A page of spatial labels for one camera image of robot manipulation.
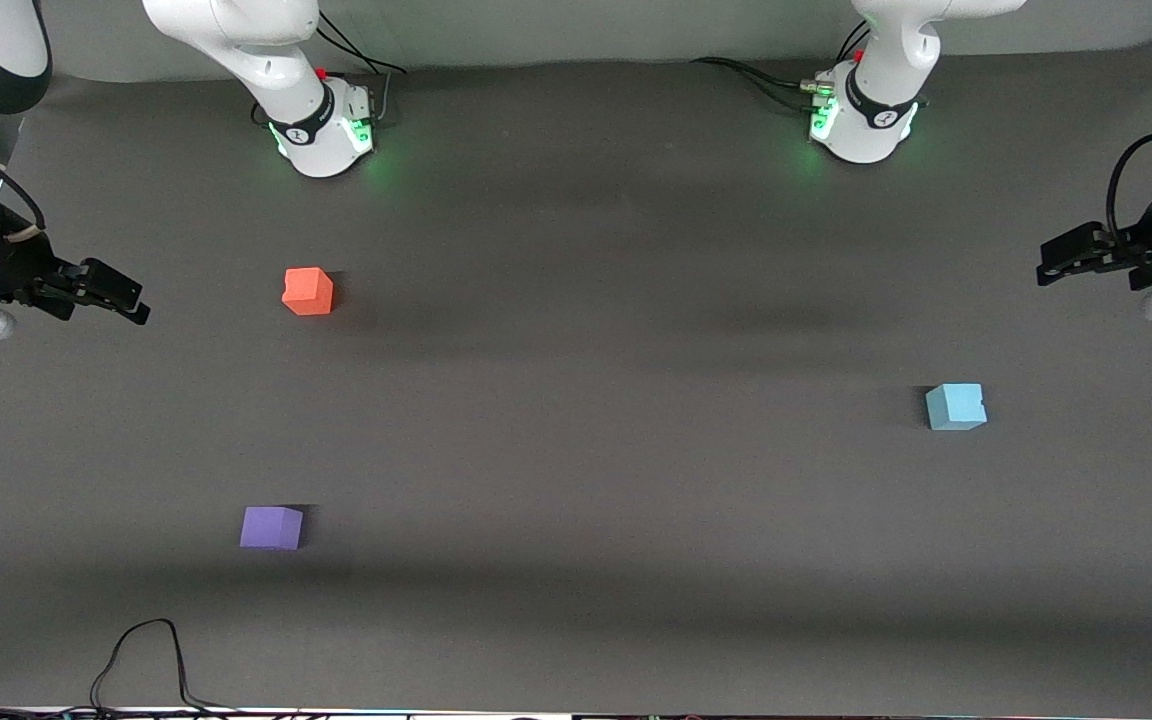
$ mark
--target orange cube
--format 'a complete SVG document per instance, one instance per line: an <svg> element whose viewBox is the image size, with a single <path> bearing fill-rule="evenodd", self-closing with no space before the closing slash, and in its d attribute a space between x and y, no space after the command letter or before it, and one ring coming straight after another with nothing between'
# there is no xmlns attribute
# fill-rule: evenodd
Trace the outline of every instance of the orange cube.
<svg viewBox="0 0 1152 720"><path fill-rule="evenodd" d="M296 314L332 311L332 278L323 268L288 268L283 276L283 305Z"/></svg>

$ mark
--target black band on robot base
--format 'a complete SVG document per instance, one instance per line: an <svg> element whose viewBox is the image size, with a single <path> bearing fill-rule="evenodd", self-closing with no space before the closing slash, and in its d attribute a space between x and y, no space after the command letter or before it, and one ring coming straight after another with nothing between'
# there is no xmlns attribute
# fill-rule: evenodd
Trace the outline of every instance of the black band on robot base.
<svg viewBox="0 0 1152 720"><path fill-rule="evenodd" d="M323 103L319 104L319 109L316 109L314 114L294 123L280 123L278 120L271 119L270 126L273 126L275 131L286 137L293 145L310 145L319 135L320 129L332 119L334 109L335 94L332 92L332 88L323 83Z"/></svg>
<svg viewBox="0 0 1152 720"><path fill-rule="evenodd" d="M846 91L847 100L855 109L861 111L861 114L867 120L869 127L874 129L887 129L895 126L897 120L909 113L916 101L912 97L900 105L882 105L878 100L870 100L864 92L861 92L861 86L856 85L855 67L847 74Z"/></svg>

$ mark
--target purple cube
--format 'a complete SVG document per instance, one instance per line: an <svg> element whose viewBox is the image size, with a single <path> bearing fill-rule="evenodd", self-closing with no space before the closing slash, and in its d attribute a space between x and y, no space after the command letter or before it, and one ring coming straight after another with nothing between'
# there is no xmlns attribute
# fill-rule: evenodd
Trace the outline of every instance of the purple cube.
<svg viewBox="0 0 1152 720"><path fill-rule="evenodd" d="M296 550L301 546L301 510L291 507L248 507L240 547Z"/></svg>

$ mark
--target cube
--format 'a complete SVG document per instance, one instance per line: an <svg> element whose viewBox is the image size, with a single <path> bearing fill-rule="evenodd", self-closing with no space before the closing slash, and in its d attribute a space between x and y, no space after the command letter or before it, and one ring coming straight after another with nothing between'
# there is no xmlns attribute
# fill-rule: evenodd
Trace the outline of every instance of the cube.
<svg viewBox="0 0 1152 720"><path fill-rule="evenodd" d="M248 507L240 547L296 550L301 546L301 510L291 507Z"/></svg>
<svg viewBox="0 0 1152 720"><path fill-rule="evenodd" d="M283 305L296 314L332 311L332 278L323 268L288 268L283 273Z"/></svg>
<svg viewBox="0 0 1152 720"><path fill-rule="evenodd" d="M927 393L933 430L970 430L983 425L984 397L978 382L947 382Z"/></svg>

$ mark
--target cable connector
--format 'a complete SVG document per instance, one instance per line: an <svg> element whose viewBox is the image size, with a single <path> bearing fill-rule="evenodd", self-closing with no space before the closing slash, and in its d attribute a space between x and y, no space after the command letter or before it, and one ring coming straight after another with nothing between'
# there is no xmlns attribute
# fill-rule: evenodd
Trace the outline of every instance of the cable connector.
<svg viewBox="0 0 1152 720"><path fill-rule="evenodd" d="M828 79L801 79L799 90L803 92L810 92L810 94L819 94L823 97L833 97L833 81Z"/></svg>

